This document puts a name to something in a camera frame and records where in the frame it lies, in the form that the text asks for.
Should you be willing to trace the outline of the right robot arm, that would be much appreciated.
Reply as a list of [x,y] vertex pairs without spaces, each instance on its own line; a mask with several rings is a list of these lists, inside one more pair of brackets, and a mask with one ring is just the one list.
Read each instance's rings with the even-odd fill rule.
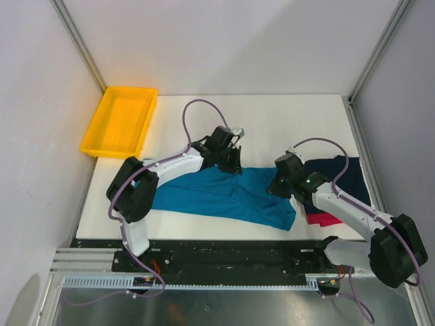
[[344,192],[322,174],[307,172],[291,152],[275,160],[277,174],[269,192],[295,198],[301,204],[327,212],[357,232],[363,242],[330,236],[313,256],[320,272],[337,265],[371,271],[383,284],[396,288],[428,261],[428,254],[415,222],[405,214],[394,217],[364,204]]

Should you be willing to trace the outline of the teal t shirt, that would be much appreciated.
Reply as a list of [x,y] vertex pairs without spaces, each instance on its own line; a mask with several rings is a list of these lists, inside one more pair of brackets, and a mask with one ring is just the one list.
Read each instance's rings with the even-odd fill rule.
[[276,168],[243,168],[241,174],[218,167],[189,173],[156,190],[152,208],[236,219],[289,231],[296,211],[287,198],[268,192]]

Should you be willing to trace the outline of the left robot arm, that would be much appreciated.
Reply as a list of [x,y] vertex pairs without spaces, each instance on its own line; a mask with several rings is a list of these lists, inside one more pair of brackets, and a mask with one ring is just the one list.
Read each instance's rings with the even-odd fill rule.
[[106,196],[110,201],[109,218],[120,223],[123,245],[129,251],[127,264],[135,271],[150,263],[150,241],[145,216],[151,211],[156,190],[183,175],[218,167],[224,173],[240,174],[242,128],[218,126],[210,136],[195,141],[167,158],[139,160],[127,158]]

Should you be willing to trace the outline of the navy t shirt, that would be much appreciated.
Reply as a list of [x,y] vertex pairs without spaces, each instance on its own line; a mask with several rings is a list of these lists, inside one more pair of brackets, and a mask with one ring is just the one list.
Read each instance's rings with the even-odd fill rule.
[[[345,156],[308,160],[304,166],[309,173],[318,172],[332,181],[345,167]],[[368,206],[371,205],[358,157],[349,158],[349,166],[336,186]]]

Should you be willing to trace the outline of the red t shirt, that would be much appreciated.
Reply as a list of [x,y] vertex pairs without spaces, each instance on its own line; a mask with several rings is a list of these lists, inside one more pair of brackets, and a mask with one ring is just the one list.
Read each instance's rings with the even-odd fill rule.
[[337,219],[335,216],[326,212],[311,213],[311,214],[307,213],[306,217],[307,217],[308,224],[310,225],[318,224],[322,228],[342,223],[340,219]]

